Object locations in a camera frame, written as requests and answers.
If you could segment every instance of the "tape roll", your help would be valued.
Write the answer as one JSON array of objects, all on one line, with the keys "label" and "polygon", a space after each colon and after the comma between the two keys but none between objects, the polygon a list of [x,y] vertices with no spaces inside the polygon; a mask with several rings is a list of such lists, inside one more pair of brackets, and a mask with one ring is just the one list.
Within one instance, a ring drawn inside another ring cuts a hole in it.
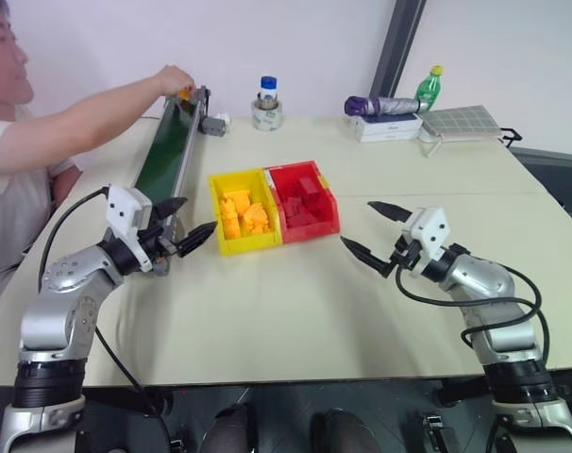
[{"label": "tape roll", "polygon": [[263,110],[259,109],[258,101],[253,101],[252,108],[252,124],[258,130],[268,132],[276,130],[282,126],[282,103],[278,101],[278,106],[275,109]]}]

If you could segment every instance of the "plastic storage bin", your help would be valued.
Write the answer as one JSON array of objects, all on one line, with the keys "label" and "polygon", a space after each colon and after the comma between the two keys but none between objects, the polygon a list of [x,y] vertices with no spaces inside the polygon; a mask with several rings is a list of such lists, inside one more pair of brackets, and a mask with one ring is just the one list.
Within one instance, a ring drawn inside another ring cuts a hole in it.
[{"label": "plastic storage bin", "polygon": [[[282,244],[278,207],[267,186],[262,169],[209,176],[209,184],[214,213],[218,221],[217,236],[219,237],[219,249],[222,254],[232,255]],[[223,198],[224,193],[241,190],[250,191],[251,203],[262,204],[269,220],[269,232],[251,235],[241,223],[242,237],[239,239],[227,239],[221,217],[220,200]]]},{"label": "plastic storage bin", "polygon": [[340,231],[336,200],[315,162],[264,169],[278,205],[282,241],[295,243]]}]

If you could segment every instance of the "small white box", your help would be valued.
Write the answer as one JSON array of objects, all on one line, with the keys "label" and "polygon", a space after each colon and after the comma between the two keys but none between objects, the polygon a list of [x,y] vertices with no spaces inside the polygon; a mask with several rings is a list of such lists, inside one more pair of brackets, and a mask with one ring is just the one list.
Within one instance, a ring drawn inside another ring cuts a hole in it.
[{"label": "small white box", "polygon": [[422,120],[414,113],[351,118],[351,126],[360,143],[412,140],[418,137],[421,125]]}]

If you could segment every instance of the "white wall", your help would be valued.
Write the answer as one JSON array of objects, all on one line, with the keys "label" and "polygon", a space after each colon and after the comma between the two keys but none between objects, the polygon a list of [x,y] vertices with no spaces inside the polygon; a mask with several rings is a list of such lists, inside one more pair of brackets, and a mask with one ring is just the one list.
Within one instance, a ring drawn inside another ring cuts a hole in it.
[{"label": "white wall", "polygon": [[286,114],[338,115],[369,92],[394,4],[9,0],[37,114],[174,63],[211,89],[211,112],[249,115],[261,76],[273,75]]},{"label": "white wall", "polygon": [[572,0],[428,0],[397,95],[432,64],[435,109],[482,104],[519,146],[572,154]]}]

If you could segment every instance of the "black cable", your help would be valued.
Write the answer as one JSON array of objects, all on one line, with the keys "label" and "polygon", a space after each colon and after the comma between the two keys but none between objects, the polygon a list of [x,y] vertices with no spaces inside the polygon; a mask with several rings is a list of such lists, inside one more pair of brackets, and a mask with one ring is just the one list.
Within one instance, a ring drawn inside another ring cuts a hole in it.
[{"label": "black cable", "polygon": [[494,441],[496,440],[497,429],[500,428],[497,417],[494,418],[490,433],[487,436],[487,444],[485,445],[485,453],[492,453],[494,449]]},{"label": "black cable", "polygon": [[544,363],[546,363],[547,355],[548,355],[548,352],[550,349],[550,335],[549,335],[549,331],[548,331],[548,327],[547,327],[547,320],[544,317],[544,315],[540,312],[540,308],[542,307],[542,295],[540,294],[540,291],[535,286],[535,284],[528,277],[524,276],[519,271],[516,271],[515,269],[512,269],[510,267],[506,267],[506,266],[502,266],[502,267],[504,267],[507,271],[511,272],[512,274],[515,274],[516,276],[523,279],[531,287],[531,290],[533,291],[533,293],[535,295],[535,303],[531,303],[531,302],[529,302],[529,300],[526,300],[526,299],[523,299],[520,297],[492,297],[492,298],[488,298],[488,299],[462,300],[462,301],[461,300],[457,300],[457,301],[435,300],[435,299],[430,299],[427,297],[421,297],[419,295],[410,293],[406,288],[404,288],[403,284],[401,283],[401,273],[403,271],[403,267],[401,267],[401,266],[397,266],[397,270],[395,271],[395,284],[397,285],[397,288],[406,297],[409,297],[410,299],[415,300],[417,302],[422,302],[424,304],[430,304],[430,305],[436,305],[439,307],[477,307],[477,306],[481,306],[481,305],[490,305],[490,304],[494,304],[494,303],[515,303],[515,304],[525,305],[526,307],[530,307],[530,311],[528,311],[527,313],[519,316],[518,318],[512,319],[510,321],[505,321],[505,322],[501,322],[501,323],[493,323],[493,324],[488,324],[488,325],[479,326],[479,327],[467,328],[467,329],[463,330],[463,332],[461,333],[461,338],[467,346],[472,348],[473,345],[468,340],[468,338],[467,338],[468,335],[470,335],[472,333],[482,332],[485,330],[491,330],[493,328],[515,326],[517,324],[521,324],[521,323],[528,321],[530,318],[532,318],[533,316],[535,316],[537,314],[538,317],[540,318],[540,323],[541,323],[542,329],[544,331],[544,351],[546,352],[546,354],[545,354],[545,352],[543,352],[543,358],[544,358]]},{"label": "black cable", "polygon": [[[104,186],[101,189],[99,189],[98,191],[95,191],[93,193],[88,194],[87,196],[82,197],[80,200],[76,201],[70,208],[68,208],[68,210],[66,210],[61,215],[61,217],[59,217],[58,221],[56,222],[56,224],[51,229],[51,232],[49,233],[49,237],[47,238],[47,241],[44,245],[44,250],[42,251],[41,263],[39,265],[39,293],[41,292],[42,276],[44,275],[44,270],[47,267],[47,260],[49,259],[49,252],[51,250],[51,245],[53,244],[53,241],[55,240],[55,237],[58,234],[58,230],[59,230],[59,227],[61,227],[61,224],[63,224],[64,221],[70,216],[70,214],[72,214],[78,207],[80,207],[80,206],[84,205],[85,203],[87,203],[88,201],[94,199],[97,195],[103,194],[105,196],[108,196],[108,190],[109,190],[109,187]],[[126,367],[123,365],[123,363],[118,359],[116,354],[114,354],[114,351],[112,351],[111,347],[109,347],[109,344],[106,342],[106,339],[104,338],[104,336],[101,334],[101,331],[97,327],[95,327],[95,334],[97,335],[97,338],[99,339],[101,344],[104,346],[104,349],[106,349],[106,352],[111,357],[111,359],[114,361],[116,366],[118,366],[120,371],[123,372],[123,374],[129,380],[129,382],[133,385],[135,390],[142,396],[142,400],[143,400],[144,405],[148,408],[148,410],[152,413],[152,415],[154,415],[154,417],[158,420],[159,425],[160,425],[160,429],[162,430],[162,434],[164,436],[164,440],[166,441],[166,447],[168,449],[168,452],[171,453],[171,451],[172,451],[171,436],[169,434],[168,427],[166,426],[166,423],[164,423],[164,420],[162,419],[161,415],[156,410],[156,407],[150,401],[150,398],[147,396],[145,389],[137,381],[137,379],[129,373],[129,371],[126,369]]]}]

